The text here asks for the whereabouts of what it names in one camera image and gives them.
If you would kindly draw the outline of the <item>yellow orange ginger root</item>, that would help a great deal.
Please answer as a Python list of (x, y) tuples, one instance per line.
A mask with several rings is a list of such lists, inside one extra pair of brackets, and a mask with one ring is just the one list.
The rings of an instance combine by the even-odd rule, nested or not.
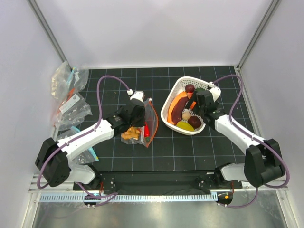
[(131, 127), (126, 132), (121, 134), (121, 137), (125, 140), (135, 139), (138, 140), (141, 134), (141, 130), (137, 127)]

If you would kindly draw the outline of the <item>dark red passion fruit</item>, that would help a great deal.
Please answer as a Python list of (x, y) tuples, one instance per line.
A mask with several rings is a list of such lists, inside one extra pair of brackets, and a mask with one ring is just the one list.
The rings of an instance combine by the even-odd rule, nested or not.
[(197, 117), (197, 116), (191, 116), (188, 119), (188, 123), (194, 128), (200, 128), (200, 126), (202, 125), (201, 120)]

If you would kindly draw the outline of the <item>red chili pepper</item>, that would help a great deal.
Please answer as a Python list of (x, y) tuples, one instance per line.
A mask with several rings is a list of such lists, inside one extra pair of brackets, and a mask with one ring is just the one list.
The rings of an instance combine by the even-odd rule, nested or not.
[(148, 126), (148, 123), (145, 122), (145, 126), (144, 126), (144, 137), (150, 137), (150, 129), (149, 129), (149, 126)]

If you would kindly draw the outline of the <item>white perforated plastic basket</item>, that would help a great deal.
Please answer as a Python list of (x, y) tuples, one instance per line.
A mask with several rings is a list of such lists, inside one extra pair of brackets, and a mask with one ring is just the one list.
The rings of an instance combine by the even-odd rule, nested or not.
[(172, 87), (163, 107), (162, 107), (162, 110), (161, 110), (161, 119), (162, 121), (165, 123), (165, 125), (172, 129), (173, 131), (176, 131), (178, 133), (181, 133), (183, 135), (188, 135), (188, 136), (193, 136), (195, 134), (198, 134), (200, 132), (202, 132), (205, 128), (205, 124), (203, 122), (203, 119), (201, 117), (199, 117), (198, 115), (196, 115), (192, 110), (189, 110), (189, 113), (191, 114), (191, 116), (197, 116), (202, 124), (199, 128), (197, 129), (194, 129), (194, 131), (188, 131), (188, 130), (184, 130), (184, 129), (181, 129), (175, 125), (173, 125), (172, 123), (168, 122), (168, 116), (169, 116), (169, 110), (170, 110), (170, 106), (173, 102), (173, 100), (175, 99), (175, 97), (179, 97), (181, 98), (181, 96), (179, 96), (179, 94), (181, 95), (185, 95), (186, 93), (186, 85), (188, 84), (192, 84), (194, 85), (194, 88), (203, 88), (205, 90), (208, 90), (208, 86), (210, 85), (211, 82), (206, 82), (204, 80), (201, 80), (201, 79), (198, 79), (198, 78), (195, 78), (195, 77), (191, 77), (191, 76), (183, 76), (181, 78), (179, 78), (174, 86)]

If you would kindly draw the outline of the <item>clear zip bag orange zipper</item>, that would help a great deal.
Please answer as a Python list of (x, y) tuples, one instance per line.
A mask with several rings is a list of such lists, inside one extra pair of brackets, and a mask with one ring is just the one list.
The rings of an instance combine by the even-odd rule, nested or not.
[(156, 135), (158, 129), (159, 118), (152, 105), (151, 98), (148, 98), (146, 101), (144, 101), (144, 107), (145, 107), (145, 122), (148, 123), (150, 129), (150, 137), (146, 137), (146, 138), (144, 137), (144, 126), (145, 126), (144, 125), (143, 127), (138, 127), (141, 130), (141, 134), (138, 140), (135, 139), (125, 140), (121, 137), (121, 142), (125, 144), (141, 144), (146, 148), (148, 148), (152, 143), (152, 140)]

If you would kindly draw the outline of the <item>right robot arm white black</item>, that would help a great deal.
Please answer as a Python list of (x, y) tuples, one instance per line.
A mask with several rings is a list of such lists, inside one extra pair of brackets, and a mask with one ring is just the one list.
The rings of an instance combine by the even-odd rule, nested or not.
[(230, 139), (245, 155), (244, 163), (228, 163), (215, 169), (217, 187), (225, 188), (231, 181), (239, 180), (258, 188), (288, 175), (278, 142), (265, 140), (239, 124), (218, 107), (219, 103), (213, 100), (209, 90), (193, 92), (189, 102), (204, 124)]

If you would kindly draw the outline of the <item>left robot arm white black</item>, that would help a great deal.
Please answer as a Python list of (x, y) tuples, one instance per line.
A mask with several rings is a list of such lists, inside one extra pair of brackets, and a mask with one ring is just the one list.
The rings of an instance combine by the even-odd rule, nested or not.
[(131, 127), (145, 125), (145, 102), (131, 99), (116, 112), (106, 115), (96, 124), (58, 141), (46, 139), (39, 151), (35, 165), (39, 177), (47, 186), (56, 187), (65, 181), (81, 183), (90, 190), (99, 188), (102, 176), (92, 165), (79, 165), (74, 159), (87, 149), (126, 132)]

